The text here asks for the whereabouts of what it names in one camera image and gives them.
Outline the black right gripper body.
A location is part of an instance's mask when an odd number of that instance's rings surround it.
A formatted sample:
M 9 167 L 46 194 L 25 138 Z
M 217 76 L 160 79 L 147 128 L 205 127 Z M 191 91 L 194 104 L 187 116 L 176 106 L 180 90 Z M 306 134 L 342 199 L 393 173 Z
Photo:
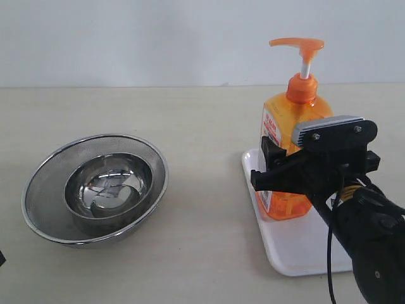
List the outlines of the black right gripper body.
M 252 170 L 250 181 L 256 192 L 275 191 L 307 197 L 318 208 L 334 193 L 340 202 L 359 200 L 373 209 L 381 207 L 381 191 L 367 177 L 376 171 L 380 157 L 366 147 L 311 153 L 304 149 L 286 155 L 270 171 Z

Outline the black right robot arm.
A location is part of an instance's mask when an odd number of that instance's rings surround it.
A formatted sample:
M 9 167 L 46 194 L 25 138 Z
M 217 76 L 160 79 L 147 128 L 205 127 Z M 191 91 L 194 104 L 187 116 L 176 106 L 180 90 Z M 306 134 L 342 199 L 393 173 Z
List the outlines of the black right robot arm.
M 330 136 L 307 140 L 291 155 L 263 137 L 265 171 L 253 172 L 256 190 L 302 194 L 352 261 L 368 303 L 404 302 L 404 209 L 368 178 L 380 163 L 369 139 Z

